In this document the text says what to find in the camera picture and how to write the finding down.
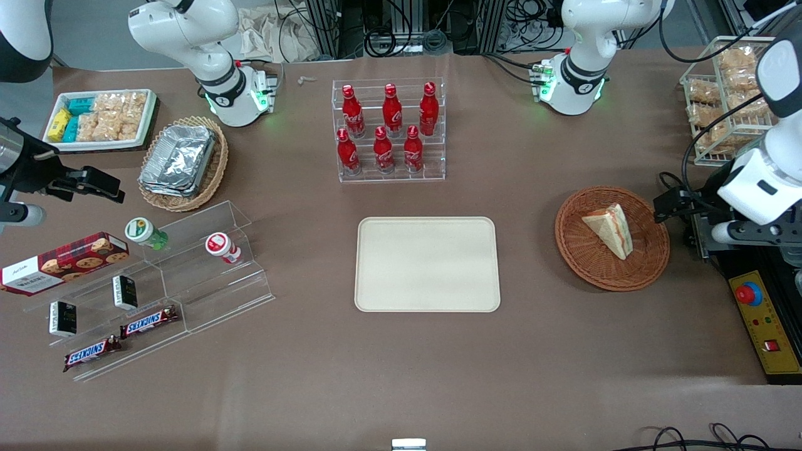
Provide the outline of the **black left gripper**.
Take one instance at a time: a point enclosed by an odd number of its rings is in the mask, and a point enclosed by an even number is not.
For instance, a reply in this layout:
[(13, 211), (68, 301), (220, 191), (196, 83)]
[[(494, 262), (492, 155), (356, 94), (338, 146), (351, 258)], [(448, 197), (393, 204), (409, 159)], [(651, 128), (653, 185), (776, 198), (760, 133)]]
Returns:
[(710, 218), (732, 218), (732, 208), (718, 194), (718, 190), (724, 185), (731, 171), (732, 166), (717, 168), (710, 174), (702, 188), (694, 193), (682, 187), (667, 189), (665, 194), (654, 198), (654, 223), (661, 224), (671, 218), (679, 218), (682, 222), (688, 223), (690, 214)]

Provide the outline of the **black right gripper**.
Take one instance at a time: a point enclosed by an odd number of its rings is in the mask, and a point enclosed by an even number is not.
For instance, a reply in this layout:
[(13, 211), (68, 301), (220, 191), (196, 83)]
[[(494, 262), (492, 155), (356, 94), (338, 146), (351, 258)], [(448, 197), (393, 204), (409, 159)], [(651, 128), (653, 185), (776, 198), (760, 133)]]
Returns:
[(73, 168), (61, 162), (57, 148), (33, 137), (23, 137), (16, 162), (5, 170), (5, 186), (18, 192), (37, 192), (47, 187), (48, 196), (63, 202), (72, 202), (75, 195), (124, 202), (126, 192), (120, 190), (120, 180), (92, 166), (74, 171), (75, 186), (55, 183), (72, 171)]

